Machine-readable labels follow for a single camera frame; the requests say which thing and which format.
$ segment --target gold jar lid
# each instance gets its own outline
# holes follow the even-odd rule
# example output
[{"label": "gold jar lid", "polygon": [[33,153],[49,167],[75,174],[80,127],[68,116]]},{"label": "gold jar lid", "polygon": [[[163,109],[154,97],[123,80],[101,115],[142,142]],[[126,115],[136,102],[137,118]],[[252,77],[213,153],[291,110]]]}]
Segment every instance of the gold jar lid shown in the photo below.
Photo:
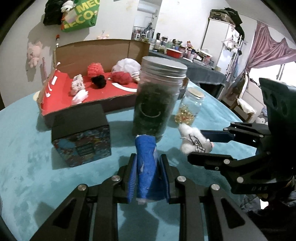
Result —
[{"label": "gold jar lid", "polygon": [[201,91],[199,91],[198,89],[195,89],[193,87],[189,87],[187,90],[190,94],[194,95],[195,97],[198,97],[201,99],[203,99],[205,97],[205,95]]}]

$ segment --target small glass jar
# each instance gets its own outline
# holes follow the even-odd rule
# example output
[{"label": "small glass jar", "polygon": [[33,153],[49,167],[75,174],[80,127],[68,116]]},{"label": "small glass jar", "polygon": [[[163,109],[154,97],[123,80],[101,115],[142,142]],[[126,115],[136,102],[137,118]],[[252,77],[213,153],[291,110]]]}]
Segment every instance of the small glass jar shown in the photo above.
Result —
[{"label": "small glass jar", "polygon": [[201,91],[192,87],[188,88],[175,115],[175,121],[191,126],[202,107],[204,99],[205,95]]}]

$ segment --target table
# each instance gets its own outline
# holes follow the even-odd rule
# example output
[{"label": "table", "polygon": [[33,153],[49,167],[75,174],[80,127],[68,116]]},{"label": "table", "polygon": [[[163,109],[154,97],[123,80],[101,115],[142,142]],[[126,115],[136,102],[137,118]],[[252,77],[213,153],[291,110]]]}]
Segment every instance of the table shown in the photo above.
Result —
[{"label": "table", "polygon": [[[206,99],[194,126],[222,130],[231,121],[240,121],[222,103],[205,93]],[[2,217],[19,241],[28,241],[55,208],[79,184],[93,186],[117,172],[135,153],[131,135],[133,109],[107,114],[111,130],[112,155],[82,166],[68,168],[51,144],[51,132],[39,116],[29,95],[0,111],[0,195]],[[180,134],[170,119],[162,140],[157,144],[181,175],[204,186],[219,184],[237,204],[242,196],[230,193],[230,186],[219,172],[189,164],[179,147]],[[241,159],[255,154],[255,148],[235,142],[215,143],[212,153],[229,154]],[[120,241],[178,240],[179,205],[166,201],[148,205],[119,204]]]},{"label": "table", "polygon": [[222,89],[225,87],[226,75],[212,70],[200,64],[191,63],[182,58],[173,58],[163,53],[149,51],[149,56],[162,57],[178,61],[188,67],[187,77],[194,84],[200,85],[202,89],[206,90],[215,98],[218,98]]}]

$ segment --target glass jar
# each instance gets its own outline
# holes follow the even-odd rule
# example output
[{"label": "glass jar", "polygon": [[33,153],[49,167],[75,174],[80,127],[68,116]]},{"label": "glass jar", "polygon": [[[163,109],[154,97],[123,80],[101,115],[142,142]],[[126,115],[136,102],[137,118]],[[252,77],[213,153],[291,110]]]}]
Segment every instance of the glass jar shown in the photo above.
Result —
[{"label": "glass jar", "polygon": [[133,135],[155,136],[159,141],[179,96],[187,66],[166,58],[142,59],[133,119]]},{"label": "glass jar", "polygon": [[188,88],[175,115],[177,123],[185,123],[191,126],[198,115],[205,95],[195,88]]}]

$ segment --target pink plush toy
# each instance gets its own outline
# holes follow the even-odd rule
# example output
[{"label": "pink plush toy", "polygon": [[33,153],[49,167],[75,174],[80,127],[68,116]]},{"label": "pink plush toy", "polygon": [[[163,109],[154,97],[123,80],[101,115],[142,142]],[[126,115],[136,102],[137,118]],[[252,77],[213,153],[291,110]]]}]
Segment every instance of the pink plush toy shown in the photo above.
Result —
[{"label": "pink plush toy", "polygon": [[36,67],[42,50],[42,43],[39,41],[35,45],[28,43],[27,58],[31,68]]}]

